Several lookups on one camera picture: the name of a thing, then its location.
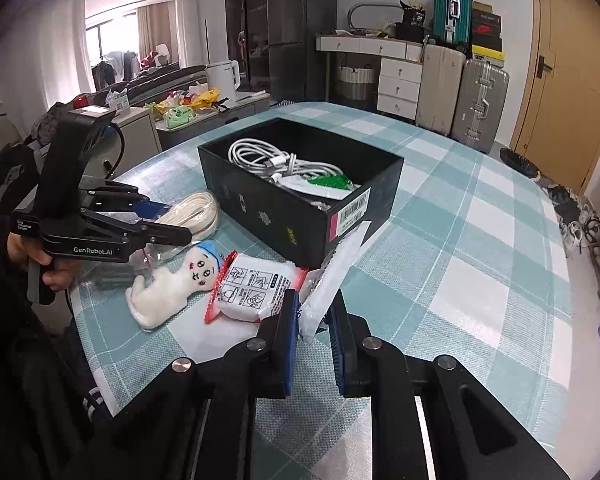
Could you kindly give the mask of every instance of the checkered tablecloth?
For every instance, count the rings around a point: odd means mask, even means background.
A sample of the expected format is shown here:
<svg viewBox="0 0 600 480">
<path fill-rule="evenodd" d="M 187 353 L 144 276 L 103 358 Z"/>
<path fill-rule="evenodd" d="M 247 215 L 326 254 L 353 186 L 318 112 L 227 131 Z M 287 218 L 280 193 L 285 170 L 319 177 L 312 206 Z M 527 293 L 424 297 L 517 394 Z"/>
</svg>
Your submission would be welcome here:
<svg viewBox="0 0 600 480">
<path fill-rule="evenodd" d="M 205 187 L 200 144 L 276 116 L 404 157 L 391 217 L 361 248 L 342 287 L 348 311 L 406 354 L 455 356 L 553 452 L 571 368 L 570 288 L 554 210 L 532 181 L 453 140 L 328 103 L 228 124 L 120 180 L 174 202 Z M 225 254 L 279 258 L 226 217 L 214 239 Z M 199 294 L 166 326 L 143 332 L 125 303 L 133 276 L 128 266 L 98 264 L 72 292 L 84 351 L 112 412 L 174 358 L 221 356 L 256 330 L 227 319 L 204 326 L 206 295 Z M 338 396 L 325 333 L 312 345 L 299 342 L 291 397 L 260 400 L 256 427 L 255 479 L 370 478 L 368 400 Z"/>
</svg>

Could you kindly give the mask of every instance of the plush toy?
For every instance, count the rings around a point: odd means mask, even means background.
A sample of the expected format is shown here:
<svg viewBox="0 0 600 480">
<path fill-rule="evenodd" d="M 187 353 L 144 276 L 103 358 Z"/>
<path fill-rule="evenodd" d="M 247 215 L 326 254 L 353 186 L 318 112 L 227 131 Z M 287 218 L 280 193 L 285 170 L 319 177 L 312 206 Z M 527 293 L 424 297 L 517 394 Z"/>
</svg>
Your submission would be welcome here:
<svg viewBox="0 0 600 480">
<path fill-rule="evenodd" d="M 144 286 L 144 276 L 136 276 L 125 291 L 126 304 L 144 329 L 160 326 L 187 306 L 187 298 L 199 290 L 211 290 L 221 266 L 216 244 L 205 241 L 190 248 L 182 266 L 171 272 L 167 267 L 154 270 L 154 280 Z"/>
</svg>

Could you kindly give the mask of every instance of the silver screw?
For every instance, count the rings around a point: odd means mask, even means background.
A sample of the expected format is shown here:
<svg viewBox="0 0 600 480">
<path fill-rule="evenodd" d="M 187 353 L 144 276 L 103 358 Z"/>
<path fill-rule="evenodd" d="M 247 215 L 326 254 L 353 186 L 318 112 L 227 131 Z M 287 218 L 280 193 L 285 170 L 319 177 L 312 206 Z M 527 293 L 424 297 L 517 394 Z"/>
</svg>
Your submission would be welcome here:
<svg viewBox="0 0 600 480">
<path fill-rule="evenodd" d="M 267 342 L 261 337 L 252 337 L 247 341 L 247 348 L 254 352 L 259 352 L 267 347 Z"/>
<path fill-rule="evenodd" d="M 453 370 L 457 364 L 458 364 L 458 361 L 456 361 L 450 355 L 441 355 L 438 358 L 438 366 L 440 368 L 444 368 L 445 370 Z"/>
<path fill-rule="evenodd" d="M 367 350 L 378 350 L 382 346 L 382 340 L 370 335 L 362 340 L 362 346 Z"/>
<path fill-rule="evenodd" d="M 186 372 L 191 368 L 192 362 L 186 357 L 178 357 L 173 363 L 171 363 L 171 368 L 174 372 Z"/>
</svg>

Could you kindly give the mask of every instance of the white kettle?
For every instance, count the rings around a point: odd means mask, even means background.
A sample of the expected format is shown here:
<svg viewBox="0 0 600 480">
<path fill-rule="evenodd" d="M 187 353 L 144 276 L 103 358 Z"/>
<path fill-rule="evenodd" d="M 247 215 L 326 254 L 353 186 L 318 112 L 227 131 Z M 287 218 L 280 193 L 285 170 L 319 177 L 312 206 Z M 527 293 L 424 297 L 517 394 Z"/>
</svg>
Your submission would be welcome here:
<svg viewBox="0 0 600 480">
<path fill-rule="evenodd" d="M 229 101 L 235 101 L 235 91 L 240 86 L 240 66 L 236 60 L 221 61 L 206 66 L 206 83 L 208 88 L 217 88 L 220 91 L 220 99 L 225 97 Z"/>
</svg>

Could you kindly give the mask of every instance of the door frame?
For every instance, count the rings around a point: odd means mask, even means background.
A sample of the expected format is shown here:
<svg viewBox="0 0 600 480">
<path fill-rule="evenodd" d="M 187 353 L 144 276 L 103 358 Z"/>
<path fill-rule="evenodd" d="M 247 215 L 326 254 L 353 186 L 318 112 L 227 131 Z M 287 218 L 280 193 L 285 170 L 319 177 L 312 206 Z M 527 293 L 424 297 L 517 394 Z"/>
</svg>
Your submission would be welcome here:
<svg viewBox="0 0 600 480">
<path fill-rule="evenodd" d="M 534 18 L 533 18 L 533 31 L 531 35 L 531 53 L 529 56 L 529 66 L 526 72 L 525 91 L 522 95 L 522 102 L 520 103 L 520 111 L 518 113 L 518 120 L 516 126 L 513 129 L 513 135 L 509 142 L 509 147 L 520 155 L 524 155 L 524 147 L 518 146 L 520 143 L 520 135 L 522 134 L 522 128 L 525 123 L 526 113 L 529 108 L 529 102 L 531 101 L 531 91 L 534 85 L 534 79 L 536 78 L 536 64 L 538 61 L 538 52 L 540 49 L 540 0 L 534 0 Z M 600 142 L 596 147 L 595 157 L 591 162 L 591 166 L 587 170 L 587 176 L 585 177 L 582 186 L 580 187 L 580 193 L 582 193 L 589 184 L 593 170 L 598 163 L 600 158 Z"/>
</svg>

